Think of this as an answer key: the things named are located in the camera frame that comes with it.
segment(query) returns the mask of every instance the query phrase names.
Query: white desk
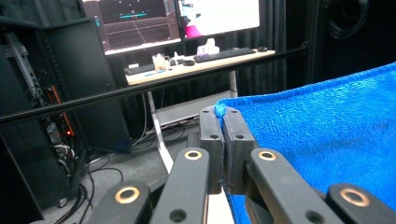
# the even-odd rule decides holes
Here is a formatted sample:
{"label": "white desk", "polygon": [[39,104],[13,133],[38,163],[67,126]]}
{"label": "white desk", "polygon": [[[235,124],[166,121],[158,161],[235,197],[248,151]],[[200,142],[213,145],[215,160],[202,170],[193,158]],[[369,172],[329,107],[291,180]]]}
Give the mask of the white desk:
{"label": "white desk", "polygon": [[[214,68],[222,67],[228,64],[238,64],[243,63],[253,59],[260,59],[267,57],[269,55],[275,54],[274,50],[268,50],[266,52],[256,52],[254,54],[242,55],[237,57],[232,57],[228,59],[215,60],[207,63],[196,63],[194,66],[183,66],[177,65],[173,66],[172,70],[165,71],[162,73],[155,73],[154,71],[141,73],[133,76],[126,76],[128,84],[138,85],[154,80],[175,77],[180,75],[187,75],[188,73],[193,73],[197,71],[210,70]],[[204,107],[213,105],[217,100],[222,98],[237,97],[238,92],[236,88],[236,78],[235,71],[230,72],[230,90],[222,92],[219,94],[211,95],[201,99],[189,101],[187,103],[172,105],[166,108],[157,110],[154,105],[151,91],[147,92],[148,102],[150,105],[150,111],[152,120],[154,122],[154,128],[158,138],[158,150],[163,158],[163,163],[165,164],[168,173],[171,172],[173,166],[173,160],[166,149],[165,143],[163,141],[163,134],[161,132],[161,126],[172,121],[182,120],[188,117],[192,117],[199,114],[199,111]]]}

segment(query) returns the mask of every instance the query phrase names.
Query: electronic equipment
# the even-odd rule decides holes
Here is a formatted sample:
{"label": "electronic equipment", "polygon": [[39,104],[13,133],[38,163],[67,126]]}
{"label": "electronic equipment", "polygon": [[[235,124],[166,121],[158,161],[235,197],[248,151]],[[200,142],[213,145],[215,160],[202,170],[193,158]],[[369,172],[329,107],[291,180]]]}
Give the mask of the electronic equipment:
{"label": "electronic equipment", "polygon": [[154,63],[151,63],[151,64],[143,65],[140,67],[125,68],[124,73],[126,76],[132,76],[132,75],[136,75],[139,73],[154,71],[154,69],[155,69]]}
{"label": "electronic equipment", "polygon": [[180,41],[173,0],[83,0],[93,17],[105,54],[117,54]]}
{"label": "electronic equipment", "polygon": [[186,38],[260,26],[258,0],[178,0],[178,7]]}
{"label": "electronic equipment", "polygon": [[232,58],[232,57],[242,56],[242,55],[247,55],[247,54],[252,54],[252,53],[256,53],[256,51],[254,51],[253,49],[249,49],[249,48],[230,49],[230,50],[221,51],[217,54],[196,55],[193,57],[193,59],[197,63],[206,63],[206,62],[215,61],[215,60],[219,60],[219,59]]}

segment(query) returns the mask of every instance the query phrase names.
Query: gray carpet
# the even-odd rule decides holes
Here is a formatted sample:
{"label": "gray carpet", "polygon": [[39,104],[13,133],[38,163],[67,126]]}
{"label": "gray carpet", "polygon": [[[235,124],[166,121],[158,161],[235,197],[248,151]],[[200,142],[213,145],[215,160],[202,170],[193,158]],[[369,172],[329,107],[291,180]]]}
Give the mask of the gray carpet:
{"label": "gray carpet", "polygon": [[[198,126],[197,121],[189,122],[184,129],[171,129],[163,132],[163,138],[173,160],[176,159],[177,153],[186,147],[187,136],[190,133],[197,133]],[[135,152],[133,156],[129,155],[111,155],[103,157],[101,160],[90,165],[90,170],[100,168],[104,165],[109,158],[109,163],[106,167],[120,169],[125,180],[136,180],[147,185],[153,184],[156,181],[167,176],[165,166],[161,159],[160,153],[157,150],[157,142],[154,141],[149,147],[150,141],[143,142],[136,145],[134,148],[143,148]],[[106,194],[107,190],[120,183],[120,174],[114,170],[104,170],[95,172],[92,174],[94,181],[94,196],[92,200],[93,208],[99,203],[101,198]],[[81,184],[84,185],[89,195],[92,192],[92,183],[88,175],[85,175],[81,180]],[[67,203],[64,208],[51,207],[42,211],[45,220],[34,222],[35,224],[50,224],[55,223],[64,213],[66,213],[74,204],[74,200]],[[84,210],[87,206],[85,202],[77,212],[67,219],[64,223],[79,223]],[[87,215],[82,223],[85,223],[92,213],[89,208]]]}

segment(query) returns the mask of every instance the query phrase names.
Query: computer monitor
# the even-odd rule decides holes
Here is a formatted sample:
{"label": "computer monitor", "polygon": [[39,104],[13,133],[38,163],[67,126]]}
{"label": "computer monitor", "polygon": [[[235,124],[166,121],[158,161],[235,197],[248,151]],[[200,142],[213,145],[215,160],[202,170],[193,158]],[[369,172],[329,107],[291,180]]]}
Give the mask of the computer monitor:
{"label": "computer monitor", "polygon": [[180,41],[173,0],[82,0],[94,17],[105,54]]}
{"label": "computer monitor", "polygon": [[259,0],[177,0],[185,38],[260,26]]}

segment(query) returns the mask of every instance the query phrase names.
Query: blue towel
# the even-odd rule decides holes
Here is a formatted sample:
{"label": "blue towel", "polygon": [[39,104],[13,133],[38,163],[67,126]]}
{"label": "blue towel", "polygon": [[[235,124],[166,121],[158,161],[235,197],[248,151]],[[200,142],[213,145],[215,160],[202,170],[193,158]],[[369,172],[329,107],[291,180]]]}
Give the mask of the blue towel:
{"label": "blue towel", "polygon": [[[351,183],[396,210],[396,63],[275,94],[224,99],[241,111],[261,147],[282,153],[306,182],[327,192]],[[236,223],[244,197],[229,195]]]}

